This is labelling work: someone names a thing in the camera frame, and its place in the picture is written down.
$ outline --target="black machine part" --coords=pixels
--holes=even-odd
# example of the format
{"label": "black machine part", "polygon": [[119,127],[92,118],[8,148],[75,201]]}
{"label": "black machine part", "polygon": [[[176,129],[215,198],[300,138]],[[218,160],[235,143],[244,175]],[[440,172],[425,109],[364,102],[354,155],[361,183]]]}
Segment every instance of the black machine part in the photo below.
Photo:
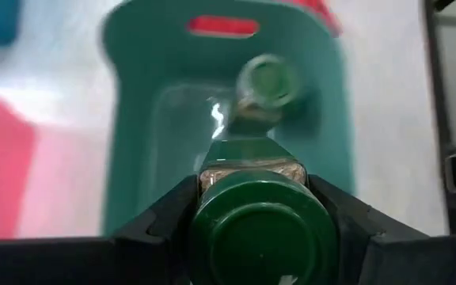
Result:
{"label": "black machine part", "polygon": [[[308,185],[340,237],[331,284],[456,284],[456,236],[428,237],[319,177]],[[0,241],[0,284],[189,284],[184,243],[197,189],[186,177],[108,238]]]}
{"label": "black machine part", "polygon": [[426,24],[427,51],[434,95],[434,106],[439,143],[440,172],[443,177],[443,195],[446,200],[446,211],[450,232],[456,234],[456,142],[450,125],[450,105],[444,84],[442,55],[439,43],[439,24],[443,21],[456,22],[456,17],[438,17],[440,11],[454,0],[423,0],[424,20]]}

